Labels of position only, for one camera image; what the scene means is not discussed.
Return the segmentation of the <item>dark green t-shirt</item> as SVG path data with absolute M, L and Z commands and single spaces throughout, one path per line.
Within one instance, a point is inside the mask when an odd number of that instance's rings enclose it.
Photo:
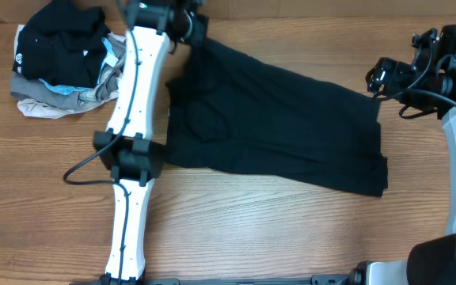
M 374 197 L 388 186 L 379 105 L 361 93 L 211 39 L 166 86 L 169 164 Z

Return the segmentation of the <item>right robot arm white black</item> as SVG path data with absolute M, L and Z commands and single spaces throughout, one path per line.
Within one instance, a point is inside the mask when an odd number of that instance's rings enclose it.
M 411 64 L 381 58 L 367 73 L 376 101 L 394 99 L 442 122 L 450 155 L 450 212 L 443 237 L 418 244 L 404 260 L 361 262 L 344 284 L 456 284 L 456 25 L 412 38 Z

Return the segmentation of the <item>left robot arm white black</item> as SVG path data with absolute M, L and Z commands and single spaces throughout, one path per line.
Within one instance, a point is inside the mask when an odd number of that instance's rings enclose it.
M 167 55 L 178 44 L 199 46 L 208 19 L 197 10 L 202 0 L 130 1 L 126 57 L 116 107 L 93 145 L 113 186 L 112 245 L 100 284 L 143 283 L 147 208 L 163 166 L 163 145 L 153 140 L 153 111 Z

